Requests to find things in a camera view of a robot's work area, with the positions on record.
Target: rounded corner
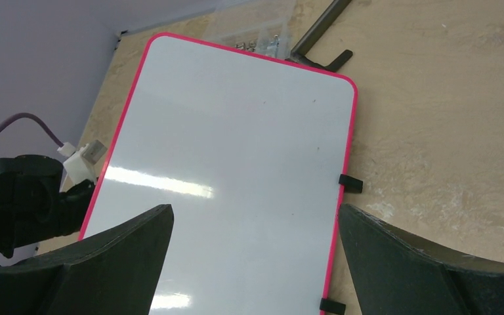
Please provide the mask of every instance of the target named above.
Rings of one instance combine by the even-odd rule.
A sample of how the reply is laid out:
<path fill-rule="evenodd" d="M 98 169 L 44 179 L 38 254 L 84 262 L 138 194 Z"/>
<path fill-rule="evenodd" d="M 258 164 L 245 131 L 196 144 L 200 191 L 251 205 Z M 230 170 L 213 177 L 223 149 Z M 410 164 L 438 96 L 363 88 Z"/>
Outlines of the rounded corner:
<path fill-rule="evenodd" d="M 168 31 L 163 31 L 161 33 L 157 33 L 148 40 L 147 46 L 151 45 L 156 39 L 160 37 L 175 37 L 173 33 L 169 33 Z"/>
<path fill-rule="evenodd" d="M 339 74 L 339 77 L 350 84 L 350 86 L 352 87 L 353 96 L 356 98 L 356 96 L 358 95 L 358 87 L 356 86 L 356 83 L 346 75 Z"/>

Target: white connector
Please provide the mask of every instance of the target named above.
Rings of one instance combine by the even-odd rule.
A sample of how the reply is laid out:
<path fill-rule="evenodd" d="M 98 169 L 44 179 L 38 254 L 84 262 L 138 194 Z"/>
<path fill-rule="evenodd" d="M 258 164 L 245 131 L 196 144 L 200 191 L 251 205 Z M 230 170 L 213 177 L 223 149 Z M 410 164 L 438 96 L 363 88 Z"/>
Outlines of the white connector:
<path fill-rule="evenodd" d="M 72 144 L 68 143 L 68 142 L 65 142 L 65 143 L 63 143 L 62 147 L 60 147 L 59 149 L 57 149 L 57 152 L 59 152 L 60 155 L 65 156 L 65 157 L 68 158 L 71 155 L 73 155 L 74 152 L 76 152 L 76 147 L 73 146 Z"/>
<path fill-rule="evenodd" d="M 96 182 L 94 165 L 105 152 L 107 148 L 99 140 L 86 144 L 63 162 L 66 174 L 75 185 L 87 179 Z"/>

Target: black metal bracket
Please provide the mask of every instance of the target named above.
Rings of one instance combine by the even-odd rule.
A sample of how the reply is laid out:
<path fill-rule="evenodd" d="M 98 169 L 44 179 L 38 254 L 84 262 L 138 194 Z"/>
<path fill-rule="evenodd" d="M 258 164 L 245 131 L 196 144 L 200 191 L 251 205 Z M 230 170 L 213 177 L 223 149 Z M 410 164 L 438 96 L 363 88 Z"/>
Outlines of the black metal bracket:
<path fill-rule="evenodd" d="M 352 51 L 343 51 L 333 62 L 323 66 L 313 62 L 306 57 L 310 49 L 318 42 L 327 29 L 334 23 L 339 15 L 344 11 L 352 0 L 333 0 L 317 21 L 310 27 L 299 42 L 291 49 L 291 56 L 288 60 L 298 64 L 304 64 L 313 68 L 337 72 L 352 57 Z"/>

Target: white board surface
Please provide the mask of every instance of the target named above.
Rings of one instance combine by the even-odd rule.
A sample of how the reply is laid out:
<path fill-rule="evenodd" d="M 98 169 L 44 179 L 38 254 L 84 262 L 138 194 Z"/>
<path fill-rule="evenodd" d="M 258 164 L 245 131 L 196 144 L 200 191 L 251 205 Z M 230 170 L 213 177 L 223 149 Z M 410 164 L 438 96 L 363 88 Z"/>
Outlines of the white board surface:
<path fill-rule="evenodd" d="M 170 203 L 151 314 L 318 314 L 354 84 L 171 34 L 143 58 L 83 237 Z"/>

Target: black plastic part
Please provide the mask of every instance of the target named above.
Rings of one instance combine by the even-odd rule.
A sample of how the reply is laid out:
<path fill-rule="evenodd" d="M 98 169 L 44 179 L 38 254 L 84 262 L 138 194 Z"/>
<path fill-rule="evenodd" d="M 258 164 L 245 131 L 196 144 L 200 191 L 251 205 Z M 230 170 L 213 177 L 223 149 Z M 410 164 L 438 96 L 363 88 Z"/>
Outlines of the black plastic part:
<path fill-rule="evenodd" d="M 352 58 L 352 51 L 345 49 L 337 58 L 327 65 L 326 69 L 329 72 L 338 72 L 341 67 Z"/>
<path fill-rule="evenodd" d="M 148 314 L 173 230 L 170 205 L 0 266 L 0 314 Z"/>
<path fill-rule="evenodd" d="M 62 164 L 45 156 L 0 159 L 0 253 L 65 236 L 78 230 L 90 203 L 94 183 L 85 180 L 59 192 Z"/>
<path fill-rule="evenodd" d="M 355 194 L 361 194 L 362 188 L 364 187 L 364 182 L 360 179 L 356 179 L 345 174 L 341 174 L 341 176 L 339 176 L 339 184 L 345 187 L 345 192 L 352 192 Z"/>
<path fill-rule="evenodd" d="M 504 263 L 426 240 L 352 206 L 339 232 L 362 314 L 504 315 Z"/>
<path fill-rule="evenodd" d="M 337 315 L 345 315 L 345 310 L 347 306 L 343 303 L 335 302 L 329 299 L 324 299 L 320 301 L 320 310 L 323 310 L 327 313 L 337 314 Z"/>

